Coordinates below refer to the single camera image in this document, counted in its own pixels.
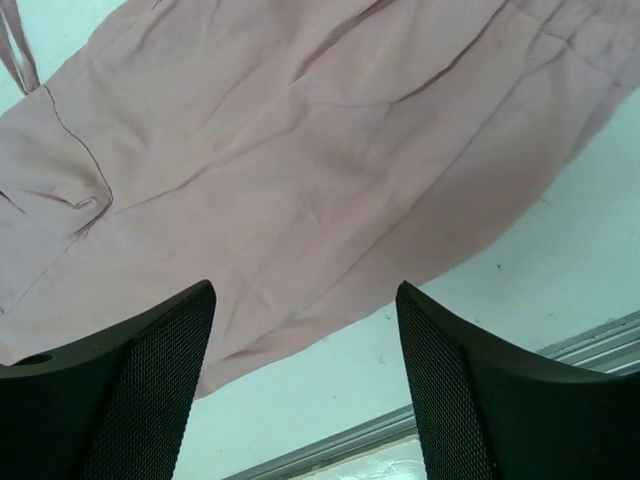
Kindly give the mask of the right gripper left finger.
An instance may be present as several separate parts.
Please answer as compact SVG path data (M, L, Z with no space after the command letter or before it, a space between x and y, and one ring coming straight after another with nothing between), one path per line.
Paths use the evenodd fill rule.
M170 479L216 307L200 281L1 369L4 479Z

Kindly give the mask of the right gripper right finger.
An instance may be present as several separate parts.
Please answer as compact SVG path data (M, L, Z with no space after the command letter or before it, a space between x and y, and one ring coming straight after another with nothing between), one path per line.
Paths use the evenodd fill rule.
M522 349L406 282L395 304L429 478L638 477L637 375Z

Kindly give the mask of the pink trousers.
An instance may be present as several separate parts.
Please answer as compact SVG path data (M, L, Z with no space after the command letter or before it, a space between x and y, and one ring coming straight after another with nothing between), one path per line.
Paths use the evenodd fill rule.
M207 279L206 396L505 233L639 86L635 1L126 1L1 58L1 361Z

